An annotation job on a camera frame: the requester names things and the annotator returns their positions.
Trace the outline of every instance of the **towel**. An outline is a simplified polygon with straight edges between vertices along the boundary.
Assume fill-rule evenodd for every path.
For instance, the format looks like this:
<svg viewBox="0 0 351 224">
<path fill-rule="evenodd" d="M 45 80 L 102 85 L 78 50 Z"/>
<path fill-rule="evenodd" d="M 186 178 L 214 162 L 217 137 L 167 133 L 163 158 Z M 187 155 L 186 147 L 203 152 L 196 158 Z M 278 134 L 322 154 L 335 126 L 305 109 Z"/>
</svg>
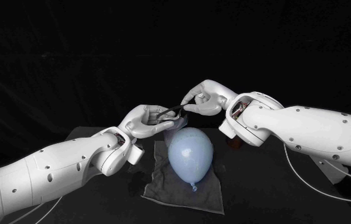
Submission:
<svg viewBox="0 0 351 224">
<path fill-rule="evenodd" d="M 155 168 L 153 181 L 145 186 L 143 198 L 155 203 L 174 207 L 187 207 L 225 215 L 222 185 L 216 177 L 213 167 L 196 183 L 197 191 L 193 191 L 189 183 L 181 180 L 171 168 L 167 147 L 176 132 L 187 124 L 187 117 L 174 122 L 174 126 L 164 132 L 164 141 L 154 143 Z"/>
</svg>

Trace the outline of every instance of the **dark tabletop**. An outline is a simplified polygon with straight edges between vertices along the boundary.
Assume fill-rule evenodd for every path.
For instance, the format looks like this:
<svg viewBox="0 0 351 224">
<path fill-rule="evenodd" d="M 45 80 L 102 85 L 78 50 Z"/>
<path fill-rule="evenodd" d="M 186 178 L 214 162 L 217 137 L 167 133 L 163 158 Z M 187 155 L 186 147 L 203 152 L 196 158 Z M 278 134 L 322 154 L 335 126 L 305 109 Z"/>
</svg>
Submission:
<svg viewBox="0 0 351 224">
<path fill-rule="evenodd" d="M 76 127 L 66 140 L 89 137 L 102 127 Z M 206 211 L 158 205 L 140 197 L 151 181 L 154 141 L 163 133 L 138 140 L 145 154 L 140 163 L 125 163 L 109 177 L 95 176 L 86 185 L 63 196 L 40 221 L 52 223 L 344 223 L 351 208 L 312 190 L 288 164 L 284 144 L 271 136 L 260 147 L 245 144 L 239 150 L 226 144 L 219 129 L 202 129 L 214 145 L 213 168 L 222 182 L 225 216 Z M 340 196 L 334 185 L 308 155 L 288 150 L 304 180 L 325 193 Z M 53 207 L 53 200 L 16 224 L 35 224 Z M 4 224 L 33 207 L 4 218 Z"/>
</svg>

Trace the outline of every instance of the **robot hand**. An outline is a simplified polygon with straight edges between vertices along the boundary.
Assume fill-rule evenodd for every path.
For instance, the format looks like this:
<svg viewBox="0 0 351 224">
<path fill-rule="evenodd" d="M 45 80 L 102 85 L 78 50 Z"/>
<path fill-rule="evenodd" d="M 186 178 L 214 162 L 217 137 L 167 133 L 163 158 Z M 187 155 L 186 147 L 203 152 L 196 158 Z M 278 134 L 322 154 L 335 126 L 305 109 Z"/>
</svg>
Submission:
<svg viewBox="0 0 351 224">
<path fill-rule="evenodd" d="M 186 105 L 184 110 L 196 112 L 206 116 L 217 115 L 222 108 L 226 110 L 237 94 L 213 80 L 204 80 L 193 89 L 190 89 L 181 105 L 187 104 L 196 97 L 196 105 Z"/>
<path fill-rule="evenodd" d="M 134 138 L 147 138 L 174 126 L 173 121 L 160 123 L 161 120 L 174 118 L 174 111 L 167 112 L 157 120 L 155 117 L 163 111 L 167 111 L 166 107 L 150 105 L 138 105 L 131 110 L 118 126 L 122 132 L 130 136 L 131 140 Z"/>
</svg>

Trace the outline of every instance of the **black fabric background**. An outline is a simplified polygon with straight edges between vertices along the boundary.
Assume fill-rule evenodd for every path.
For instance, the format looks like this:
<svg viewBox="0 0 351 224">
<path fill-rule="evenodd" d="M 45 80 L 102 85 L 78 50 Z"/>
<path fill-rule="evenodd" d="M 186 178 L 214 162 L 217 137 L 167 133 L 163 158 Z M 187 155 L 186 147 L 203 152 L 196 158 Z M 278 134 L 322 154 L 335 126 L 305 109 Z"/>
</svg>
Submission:
<svg viewBox="0 0 351 224">
<path fill-rule="evenodd" d="M 2 165 L 212 79 L 350 109 L 350 0 L 2 0 Z M 225 112 L 193 116 L 217 128 Z"/>
</svg>

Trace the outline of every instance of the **black backdrop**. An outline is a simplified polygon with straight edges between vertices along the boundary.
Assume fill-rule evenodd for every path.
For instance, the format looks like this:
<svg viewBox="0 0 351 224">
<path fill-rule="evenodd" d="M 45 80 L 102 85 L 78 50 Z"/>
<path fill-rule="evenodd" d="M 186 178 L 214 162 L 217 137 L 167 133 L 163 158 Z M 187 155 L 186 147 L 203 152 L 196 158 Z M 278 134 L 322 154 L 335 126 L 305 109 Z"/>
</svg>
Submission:
<svg viewBox="0 0 351 224">
<path fill-rule="evenodd" d="M 351 0 L 3 0 L 2 164 L 212 79 L 351 112 Z M 191 114 L 219 127 L 225 112 Z"/>
</svg>

